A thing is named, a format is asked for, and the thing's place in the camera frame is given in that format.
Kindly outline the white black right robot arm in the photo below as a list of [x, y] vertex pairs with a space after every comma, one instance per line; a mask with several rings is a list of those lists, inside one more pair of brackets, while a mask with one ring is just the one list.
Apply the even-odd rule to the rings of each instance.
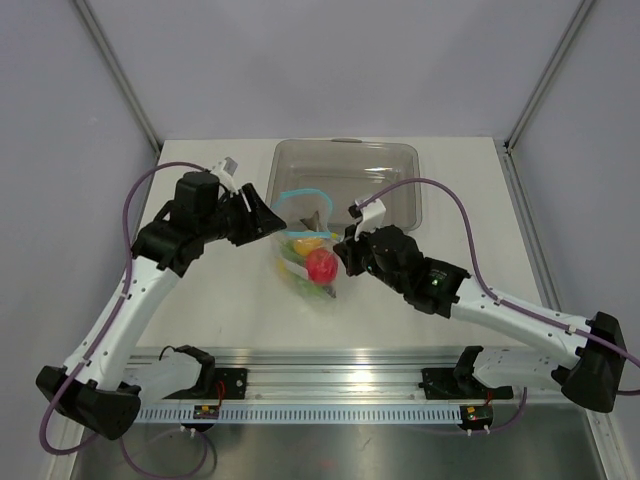
[[424, 256], [416, 241], [395, 226], [372, 233], [355, 230], [350, 226], [333, 248], [348, 276], [367, 273], [421, 313], [476, 324], [531, 347], [527, 354], [465, 348], [453, 374], [460, 393], [550, 389], [587, 410], [612, 412], [626, 349], [615, 317], [598, 312], [585, 318], [520, 304], [467, 270]]

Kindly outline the green toy grapes bunch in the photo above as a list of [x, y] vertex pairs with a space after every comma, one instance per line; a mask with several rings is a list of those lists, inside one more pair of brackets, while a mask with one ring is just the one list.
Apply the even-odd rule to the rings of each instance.
[[306, 258], [296, 253], [291, 243], [283, 243], [278, 247], [275, 268], [283, 282], [304, 298], [335, 297], [335, 289], [332, 285], [318, 285], [309, 279]]

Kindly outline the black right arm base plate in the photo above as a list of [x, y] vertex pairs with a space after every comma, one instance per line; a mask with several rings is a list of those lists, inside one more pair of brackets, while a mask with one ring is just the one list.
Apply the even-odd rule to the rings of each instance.
[[454, 367], [422, 369], [419, 387], [428, 400], [511, 400], [514, 398], [512, 387], [486, 387], [470, 373], [458, 373]]

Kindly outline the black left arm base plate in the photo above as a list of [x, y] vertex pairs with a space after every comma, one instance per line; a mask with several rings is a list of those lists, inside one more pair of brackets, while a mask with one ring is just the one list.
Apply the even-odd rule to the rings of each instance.
[[177, 391], [167, 400], [243, 400], [249, 371], [246, 368], [220, 368], [200, 376], [195, 386]]

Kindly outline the orange toy fruit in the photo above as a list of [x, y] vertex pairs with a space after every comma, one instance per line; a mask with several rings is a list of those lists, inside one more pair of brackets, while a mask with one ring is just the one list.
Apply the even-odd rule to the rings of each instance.
[[293, 241], [293, 250], [296, 254], [307, 257], [311, 252], [321, 248], [324, 240], [318, 237], [297, 238]]

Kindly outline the clear zip top bag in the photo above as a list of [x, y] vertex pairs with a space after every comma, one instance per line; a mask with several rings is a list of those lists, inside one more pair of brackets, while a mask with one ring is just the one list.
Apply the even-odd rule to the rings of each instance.
[[313, 188], [289, 190], [274, 200], [272, 210], [285, 222], [285, 229], [271, 237], [282, 283], [315, 308], [334, 302], [339, 269], [333, 247], [341, 237], [329, 229], [330, 197]]

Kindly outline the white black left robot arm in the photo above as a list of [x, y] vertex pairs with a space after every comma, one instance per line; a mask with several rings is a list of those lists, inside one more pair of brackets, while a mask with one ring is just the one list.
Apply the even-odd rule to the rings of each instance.
[[117, 440], [140, 410], [176, 393], [221, 393], [215, 358], [185, 345], [128, 376], [125, 369], [152, 316], [199, 259], [206, 244], [236, 247], [284, 230], [285, 222], [254, 186], [208, 170], [185, 173], [174, 196], [129, 245], [120, 286], [81, 345], [60, 367], [45, 366], [36, 385], [59, 413], [95, 434]]

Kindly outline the grey toy fish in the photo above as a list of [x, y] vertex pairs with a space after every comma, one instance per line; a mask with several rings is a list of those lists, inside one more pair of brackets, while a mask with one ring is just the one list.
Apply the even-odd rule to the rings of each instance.
[[301, 218], [300, 223], [305, 227], [306, 230], [312, 232], [321, 232], [324, 230], [322, 226], [320, 212], [315, 211], [313, 214], [306, 218]]

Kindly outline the red toy tomato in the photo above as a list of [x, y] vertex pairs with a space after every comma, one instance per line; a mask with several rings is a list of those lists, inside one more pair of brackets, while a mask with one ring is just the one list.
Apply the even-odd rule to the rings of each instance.
[[306, 257], [305, 267], [312, 282], [318, 285], [328, 285], [337, 276], [338, 262], [332, 252], [318, 248]]

